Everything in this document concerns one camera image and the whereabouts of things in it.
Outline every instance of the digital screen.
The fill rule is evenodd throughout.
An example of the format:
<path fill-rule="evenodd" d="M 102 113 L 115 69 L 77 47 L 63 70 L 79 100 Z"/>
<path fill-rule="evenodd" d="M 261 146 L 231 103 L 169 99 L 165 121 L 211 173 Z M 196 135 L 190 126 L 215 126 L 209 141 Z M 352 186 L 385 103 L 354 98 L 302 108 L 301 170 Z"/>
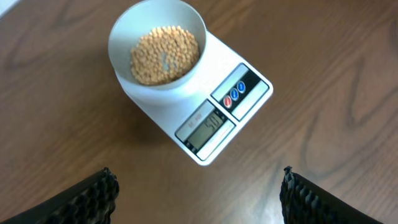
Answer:
<path fill-rule="evenodd" d="M 212 112 L 189 137 L 188 141 L 193 147 L 200 149 L 222 124 L 223 120 Z"/>

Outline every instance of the scale platform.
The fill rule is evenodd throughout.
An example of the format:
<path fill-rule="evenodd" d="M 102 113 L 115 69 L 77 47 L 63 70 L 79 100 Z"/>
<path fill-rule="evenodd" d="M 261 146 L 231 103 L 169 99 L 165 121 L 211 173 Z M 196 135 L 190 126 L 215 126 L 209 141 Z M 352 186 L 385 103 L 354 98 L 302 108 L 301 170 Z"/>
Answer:
<path fill-rule="evenodd" d="M 149 105 L 129 95 L 195 162 L 207 166 L 271 97 L 274 88 L 245 59 L 213 34 L 196 74 L 182 90 L 186 98 Z"/>

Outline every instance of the grain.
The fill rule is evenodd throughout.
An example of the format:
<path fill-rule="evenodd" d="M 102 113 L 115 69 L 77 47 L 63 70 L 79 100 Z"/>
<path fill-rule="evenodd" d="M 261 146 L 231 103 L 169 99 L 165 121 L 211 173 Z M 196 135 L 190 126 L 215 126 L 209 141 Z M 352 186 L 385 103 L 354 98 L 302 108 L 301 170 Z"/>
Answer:
<path fill-rule="evenodd" d="M 183 77 L 200 56 L 195 37 L 180 26 L 153 28 L 130 53 L 131 73 L 143 85 L 161 85 Z"/>

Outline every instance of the brown wooden surface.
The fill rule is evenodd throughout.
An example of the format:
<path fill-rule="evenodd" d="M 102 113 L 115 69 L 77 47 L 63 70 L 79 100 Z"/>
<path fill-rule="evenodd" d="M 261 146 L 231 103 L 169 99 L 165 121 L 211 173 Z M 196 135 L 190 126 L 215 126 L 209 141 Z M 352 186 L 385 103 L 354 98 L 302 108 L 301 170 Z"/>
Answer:
<path fill-rule="evenodd" d="M 189 1 L 275 93 L 209 167 L 122 91 L 108 59 L 134 1 L 24 0 L 0 20 L 0 220 L 107 166 L 114 223 L 282 223 L 282 169 L 396 223 L 398 2 Z"/>

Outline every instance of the bowl rim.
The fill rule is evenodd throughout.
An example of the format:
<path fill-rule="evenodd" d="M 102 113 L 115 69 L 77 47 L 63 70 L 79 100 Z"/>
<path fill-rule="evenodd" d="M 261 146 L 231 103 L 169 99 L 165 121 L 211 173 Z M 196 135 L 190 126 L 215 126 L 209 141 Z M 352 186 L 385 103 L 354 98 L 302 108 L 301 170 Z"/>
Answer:
<path fill-rule="evenodd" d="M 145 4 L 145 3 L 147 3 L 147 2 L 150 2 L 150 1 L 175 1 L 175 2 L 180 2 L 181 4 L 187 6 L 189 9 L 191 9 L 191 10 L 199 17 L 199 19 L 200 19 L 200 21 L 201 21 L 201 24 L 202 24 L 203 28 L 205 29 L 205 33 L 206 33 L 206 34 L 205 34 L 205 46 L 203 47 L 203 52 L 201 52 L 201 54 L 200 54 L 200 56 L 199 56 L 199 59 L 198 59 L 198 61 L 196 62 L 196 64 L 195 64 L 185 75 L 183 75 L 182 77 L 180 77 L 180 78 L 178 78 L 178 79 L 176 79 L 176 80 L 174 80 L 174 81 L 172 81 L 172 82 L 170 82 L 170 83 L 166 83 L 166 84 L 161 84 L 161 85 L 143 85 L 143 84 L 140 84 L 140 83 L 133 83 L 133 82 L 130 82 L 129 80 L 127 80 L 126 78 L 124 78 L 122 75 L 120 75 L 120 74 L 118 73 L 118 71 L 116 71 L 116 69 L 114 69 L 114 70 L 115 70 L 116 75 L 118 76 L 118 78 L 124 80 L 124 81 L 127 82 L 129 85 L 137 86 L 137 87 L 139 87 L 139 88 L 140 88 L 140 87 L 150 88 L 150 89 L 153 89 L 153 90 L 173 90 L 173 89 L 176 89 L 176 88 L 180 87 L 180 86 L 183 85 L 184 83 L 188 82 L 189 79 L 191 79 L 192 76 L 195 75 L 195 74 L 191 74 L 191 75 L 188 75 L 188 74 L 189 74 L 191 71 L 197 69 L 197 67 L 199 66 L 200 62 L 202 61 L 203 54 L 206 52 L 206 48 L 207 48 L 207 27 L 206 27 L 205 21 L 203 20 L 202 16 L 199 14 L 199 12 L 198 12 L 193 6 L 189 5 L 189 4 L 186 3 L 185 1 L 181 1 L 181 0 L 143 0 L 143 1 L 139 1 L 139 2 L 137 2 L 137 3 L 135 3 L 135 4 L 133 4 L 131 7 L 129 7 L 128 9 L 126 9 L 126 10 L 118 17 L 118 19 L 116 20 L 116 22 L 113 24 L 112 29 L 111 29 L 111 32 L 109 33 L 109 37 L 108 37 L 108 56 L 109 56 L 109 60 L 111 61 L 111 64 L 112 64 L 112 67 L 113 67 L 113 63 L 112 63 L 112 60 L 111 60 L 110 50 L 109 50 L 109 49 L 110 49 L 110 45 L 111 45 L 111 44 L 110 44 L 110 43 L 111 43 L 111 36 L 112 36 L 112 34 L 113 34 L 113 32 L 114 32 L 114 29 L 115 29 L 115 27 L 116 27 L 116 24 L 117 24 L 117 23 L 119 22 L 119 20 L 120 20 L 125 14 L 127 14 L 131 9 L 133 9 L 133 8 L 135 8 L 135 7 L 137 7 L 137 6 L 141 5 L 141 4 Z M 178 82 L 178 81 L 182 82 L 182 84 L 173 87 L 173 86 L 175 85 L 175 83 Z"/>

